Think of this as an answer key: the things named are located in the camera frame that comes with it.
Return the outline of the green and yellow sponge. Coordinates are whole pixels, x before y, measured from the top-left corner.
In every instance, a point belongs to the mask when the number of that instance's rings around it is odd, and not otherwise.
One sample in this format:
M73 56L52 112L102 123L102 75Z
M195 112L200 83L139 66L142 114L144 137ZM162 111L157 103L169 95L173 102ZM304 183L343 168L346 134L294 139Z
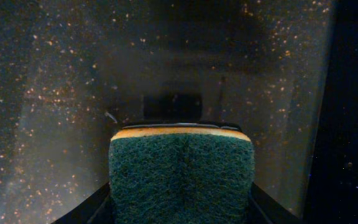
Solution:
M116 223L245 223L254 147L239 131L135 128L109 148Z

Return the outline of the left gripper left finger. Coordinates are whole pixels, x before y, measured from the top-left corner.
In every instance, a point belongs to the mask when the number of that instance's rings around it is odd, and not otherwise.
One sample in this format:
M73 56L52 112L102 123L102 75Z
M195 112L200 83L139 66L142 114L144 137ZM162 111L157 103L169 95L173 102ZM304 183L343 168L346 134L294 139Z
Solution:
M109 183L52 224L113 224Z

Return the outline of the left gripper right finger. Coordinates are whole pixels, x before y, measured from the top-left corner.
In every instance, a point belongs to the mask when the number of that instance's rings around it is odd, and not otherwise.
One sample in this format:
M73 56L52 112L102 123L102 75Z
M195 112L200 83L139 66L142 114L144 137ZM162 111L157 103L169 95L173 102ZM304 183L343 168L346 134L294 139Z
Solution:
M249 194L247 222L250 224L303 224L254 183Z

